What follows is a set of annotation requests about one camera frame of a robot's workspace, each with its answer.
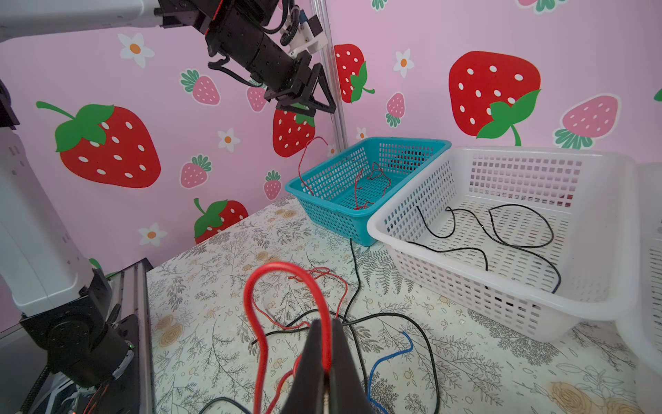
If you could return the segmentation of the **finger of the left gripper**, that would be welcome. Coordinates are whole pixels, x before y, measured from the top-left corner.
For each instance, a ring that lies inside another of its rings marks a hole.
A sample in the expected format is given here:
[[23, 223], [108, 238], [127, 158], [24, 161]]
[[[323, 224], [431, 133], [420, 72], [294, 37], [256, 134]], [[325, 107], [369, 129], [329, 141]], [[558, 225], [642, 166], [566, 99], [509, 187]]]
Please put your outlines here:
[[[320, 89], [326, 102], [321, 102], [315, 98], [315, 93]], [[305, 107], [304, 114], [315, 114], [322, 111], [328, 114], [336, 112], [336, 102], [329, 86], [329, 81], [325, 74], [322, 64], [315, 64], [312, 68], [309, 80], [303, 88], [302, 105]]]

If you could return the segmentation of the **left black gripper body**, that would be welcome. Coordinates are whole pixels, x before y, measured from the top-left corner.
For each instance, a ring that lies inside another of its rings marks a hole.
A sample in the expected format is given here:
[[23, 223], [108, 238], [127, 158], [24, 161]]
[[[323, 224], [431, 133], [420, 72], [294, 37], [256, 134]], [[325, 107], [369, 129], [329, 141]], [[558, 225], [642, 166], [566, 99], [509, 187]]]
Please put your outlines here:
[[221, 10], [210, 24], [206, 42], [211, 57], [221, 56], [208, 63], [209, 69], [248, 86], [248, 80], [226, 67], [233, 60], [249, 72], [251, 79], [267, 87], [265, 99], [277, 100], [279, 109], [315, 110], [310, 58], [293, 60], [241, 10]]

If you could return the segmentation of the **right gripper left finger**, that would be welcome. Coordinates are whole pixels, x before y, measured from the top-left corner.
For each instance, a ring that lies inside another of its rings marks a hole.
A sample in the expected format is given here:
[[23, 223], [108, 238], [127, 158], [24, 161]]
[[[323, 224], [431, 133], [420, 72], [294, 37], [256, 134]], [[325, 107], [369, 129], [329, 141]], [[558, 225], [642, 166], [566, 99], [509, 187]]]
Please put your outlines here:
[[297, 373], [287, 400], [281, 410], [284, 414], [323, 413], [325, 370], [322, 366], [322, 324], [315, 320], [298, 364]]

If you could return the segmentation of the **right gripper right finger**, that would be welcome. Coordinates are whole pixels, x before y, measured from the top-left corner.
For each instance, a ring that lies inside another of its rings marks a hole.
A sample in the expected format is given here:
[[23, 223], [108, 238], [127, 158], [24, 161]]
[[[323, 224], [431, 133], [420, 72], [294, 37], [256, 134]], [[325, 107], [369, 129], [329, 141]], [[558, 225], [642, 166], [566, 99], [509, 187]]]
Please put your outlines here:
[[333, 365], [329, 372], [329, 412], [332, 414], [370, 414], [372, 407], [353, 363], [342, 323], [333, 319], [332, 324]]

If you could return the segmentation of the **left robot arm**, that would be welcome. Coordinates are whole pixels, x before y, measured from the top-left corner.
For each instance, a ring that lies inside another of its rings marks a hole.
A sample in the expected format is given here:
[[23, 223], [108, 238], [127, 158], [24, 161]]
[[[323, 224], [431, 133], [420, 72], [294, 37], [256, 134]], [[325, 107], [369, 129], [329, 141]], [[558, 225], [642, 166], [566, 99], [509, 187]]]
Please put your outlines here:
[[[336, 109], [314, 53], [326, 26], [293, 1], [4, 1], [1, 38], [120, 27], [189, 26], [203, 34], [209, 67], [231, 61], [246, 84], [265, 88], [281, 110], [313, 116]], [[70, 238], [24, 153], [10, 93], [1, 92], [1, 274], [20, 324], [47, 361], [39, 376], [63, 374], [88, 389], [141, 378], [140, 335], [116, 325], [112, 291]]]

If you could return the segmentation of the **floral table cloth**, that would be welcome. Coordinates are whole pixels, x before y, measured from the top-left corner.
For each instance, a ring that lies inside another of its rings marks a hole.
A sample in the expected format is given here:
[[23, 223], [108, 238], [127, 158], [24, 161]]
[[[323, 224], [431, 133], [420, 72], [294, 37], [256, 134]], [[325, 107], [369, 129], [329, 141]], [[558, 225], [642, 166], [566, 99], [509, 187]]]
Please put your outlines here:
[[378, 411], [638, 413], [635, 357], [612, 324], [582, 323], [538, 343], [404, 279], [380, 244], [316, 226], [284, 199], [148, 274], [158, 413], [251, 409], [258, 347], [242, 294], [249, 275], [292, 262], [329, 275]]

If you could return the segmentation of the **teal plastic basket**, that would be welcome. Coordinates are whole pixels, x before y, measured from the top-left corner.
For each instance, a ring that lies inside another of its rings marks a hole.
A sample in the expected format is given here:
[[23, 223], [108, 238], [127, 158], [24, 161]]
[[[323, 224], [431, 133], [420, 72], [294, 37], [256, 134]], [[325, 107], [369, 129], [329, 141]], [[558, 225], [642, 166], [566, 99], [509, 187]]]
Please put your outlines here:
[[370, 217], [424, 167], [452, 147], [446, 140], [371, 137], [290, 181], [309, 219], [370, 247]]

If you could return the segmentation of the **middle white plastic basket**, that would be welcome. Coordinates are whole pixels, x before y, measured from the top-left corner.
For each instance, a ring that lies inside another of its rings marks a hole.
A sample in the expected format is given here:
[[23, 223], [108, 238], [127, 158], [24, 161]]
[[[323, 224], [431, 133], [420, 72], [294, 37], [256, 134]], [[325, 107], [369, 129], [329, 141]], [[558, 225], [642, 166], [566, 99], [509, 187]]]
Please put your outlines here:
[[636, 163], [626, 155], [454, 148], [370, 218], [400, 274], [552, 342], [639, 299]]

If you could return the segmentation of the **white plastic basket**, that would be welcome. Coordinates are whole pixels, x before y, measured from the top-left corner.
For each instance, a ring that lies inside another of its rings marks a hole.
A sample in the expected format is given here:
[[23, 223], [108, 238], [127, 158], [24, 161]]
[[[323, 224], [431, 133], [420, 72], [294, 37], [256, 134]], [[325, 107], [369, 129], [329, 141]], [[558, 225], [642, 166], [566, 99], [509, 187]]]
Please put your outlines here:
[[454, 148], [370, 218], [400, 274], [552, 342], [639, 299], [636, 163], [626, 155]]
[[638, 166], [640, 270], [638, 304], [616, 321], [637, 357], [636, 400], [645, 413], [661, 412], [661, 165]]

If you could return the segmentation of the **right white plastic basket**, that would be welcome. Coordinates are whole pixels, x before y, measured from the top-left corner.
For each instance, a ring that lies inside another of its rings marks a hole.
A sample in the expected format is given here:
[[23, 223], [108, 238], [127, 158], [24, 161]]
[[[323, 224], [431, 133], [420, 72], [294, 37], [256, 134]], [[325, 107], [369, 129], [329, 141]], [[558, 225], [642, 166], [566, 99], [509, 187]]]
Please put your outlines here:
[[638, 166], [640, 270], [638, 304], [616, 321], [637, 357], [636, 400], [645, 413], [661, 412], [661, 165]]

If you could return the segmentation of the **left corner aluminium post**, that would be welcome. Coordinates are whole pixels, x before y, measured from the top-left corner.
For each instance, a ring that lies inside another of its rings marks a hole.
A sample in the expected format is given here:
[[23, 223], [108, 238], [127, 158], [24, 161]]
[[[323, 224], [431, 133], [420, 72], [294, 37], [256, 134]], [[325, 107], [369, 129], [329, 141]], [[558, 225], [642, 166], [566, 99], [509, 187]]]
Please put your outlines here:
[[324, 34], [328, 40], [326, 48], [324, 48], [321, 53], [321, 59], [324, 70], [328, 75], [330, 91], [337, 105], [334, 114], [331, 116], [334, 124], [335, 139], [339, 151], [344, 152], [348, 149], [349, 144], [327, 2], [325, 0], [310, 0], [310, 5], [314, 14], [319, 18]]

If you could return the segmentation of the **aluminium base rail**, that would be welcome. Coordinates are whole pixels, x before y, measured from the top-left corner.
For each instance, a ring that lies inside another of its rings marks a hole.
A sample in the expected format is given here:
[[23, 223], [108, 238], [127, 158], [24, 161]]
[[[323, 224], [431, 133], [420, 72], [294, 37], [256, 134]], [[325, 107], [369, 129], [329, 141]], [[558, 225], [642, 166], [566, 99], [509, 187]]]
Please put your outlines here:
[[[31, 413], [154, 412], [147, 287], [152, 269], [144, 258], [109, 277], [110, 305], [120, 306], [111, 327], [134, 352], [122, 376], [97, 390], [76, 386], [64, 374], [51, 374], [37, 393]], [[18, 412], [46, 363], [46, 351], [19, 324], [1, 331], [1, 412]]]

